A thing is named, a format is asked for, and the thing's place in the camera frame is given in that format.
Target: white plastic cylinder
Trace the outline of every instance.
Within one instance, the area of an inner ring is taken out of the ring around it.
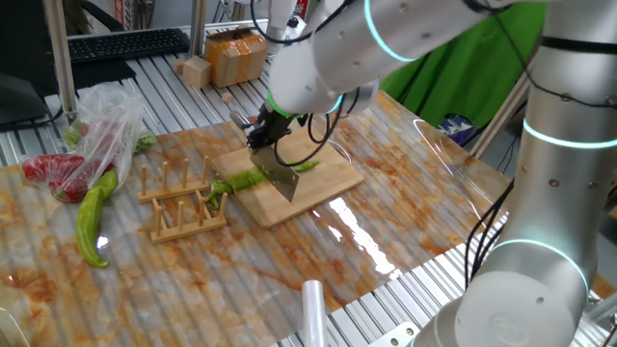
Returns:
[[[319,280],[307,280],[302,284],[302,312],[304,313],[305,346],[328,346],[324,287]]]

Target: table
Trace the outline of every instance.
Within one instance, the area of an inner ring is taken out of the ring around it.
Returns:
[[[452,248],[506,179],[383,94],[334,135],[366,177],[357,189],[272,230],[231,199],[228,227],[152,246],[151,210],[135,199],[139,167],[155,172],[168,160],[179,168],[189,156],[198,174],[202,154],[241,148],[241,133],[218,124],[229,111],[220,96],[232,93],[237,109],[255,115],[268,83],[266,65],[259,80],[196,90],[172,72],[174,58],[129,61],[136,79],[121,81],[145,96],[145,124],[165,150],[135,157],[106,205],[98,246],[108,269],[89,267],[76,250],[77,206],[24,182],[18,167],[0,171],[0,327],[9,312],[33,344],[299,346],[300,285],[318,279],[331,343],[362,346],[403,321],[417,332],[461,295],[462,252]],[[217,125],[194,129],[208,124]],[[2,164],[64,151],[66,127],[0,134]],[[193,130],[173,133],[184,129]],[[166,204],[170,216],[174,206]],[[583,320],[573,345],[595,346],[604,335]]]

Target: wooden cutting board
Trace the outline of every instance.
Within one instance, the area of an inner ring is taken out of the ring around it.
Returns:
[[[316,148],[307,130],[297,129],[280,140],[278,150],[286,162],[295,162],[304,159]],[[285,199],[267,180],[234,194],[260,226],[270,228],[340,195],[364,180],[347,158],[330,145],[325,145],[311,160],[314,159],[319,159],[320,164],[300,173],[293,202]],[[214,159],[212,165],[223,179],[254,167],[247,148],[224,154]]]

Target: keyboard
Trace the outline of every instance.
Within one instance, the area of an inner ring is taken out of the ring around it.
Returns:
[[[68,40],[71,63],[111,58],[138,58],[186,52],[189,39],[179,29],[145,30]]]

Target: glowing blue ring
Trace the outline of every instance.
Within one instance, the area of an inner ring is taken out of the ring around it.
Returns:
[[[589,294],[589,283],[587,283],[587,279],[585,278],[585,275],[582,273],[582,270],[580,270],[580,267],[578,266],[578,264],[576,264],[569,256],[567,256],[566,254],[564,254],[563,252],[559,251],[558,249],[556,249],[553,246],[544,244],[542,242],[533,241],[533,240],[517,239],[517,240],[509,240],[509,241],[506,241],[506,242],[503,242],[503,243],[500,243],[500,244],[496,245],[493,248],[492,252],[494,252],[499,247],[503,247],[503,246],[506,246],[506,245],[517,244],[517,243],[527,243],[527,244],[531,244],[531,245],[536,245],[536,246],[544,247],[544,248],[546,248],[548,250],[551,250],[551,251],[561,255],[564,259],[568,260],[568,262],[570,264],[572,264],[572,266],[574,266],[575,269],[577,269],[578,274],[582,278],[583,283],[585,283],[585,288],[587,289],[587,294]]]
[[[413,62],[417,59],[417,58],[401,57],[398,54],[396,54],[396,52],[389,49],[386,42],[382,39],[381,36],[379,36],[379,33],[377,32],[377,28],[375,27],[375,23],[373,22],[373,16],[370,13],[370,0],[364,0],[364,16],[366,17],[366,24],[368,25],[368,30],[370,30],[370,33],[373,35],[373,38],[375,38],[375,40],[382,47],[382,49],[385,50],[386,53],[390,54],[392,58],[399,60],[401,62],[406,62],[406,63]]]
[[[336,101],[336,105],[335,107],[332,108],[332,110],[326,112],[326,113],[332,113],[334,111],[336,111],[336,109],[338,108],[338,106],[340,106],[340,103],[343,102],[343,95],[338,97],[338,100]]]
[[[546,141],[548,143],[562,146],[562,147],[579,148],[579,149],[603,149],[603,148],[611,148],[611,147],[617,146],[617,140],[607,141],[607,142],[602,142],[602,143],[577,143],[577,142],[572,142],[572,141],[555,139],[549,135],[545,135],[533,129],[531,125],[527,123],[527,120],[523,121],[523,127],[530,135],[542,141]]]

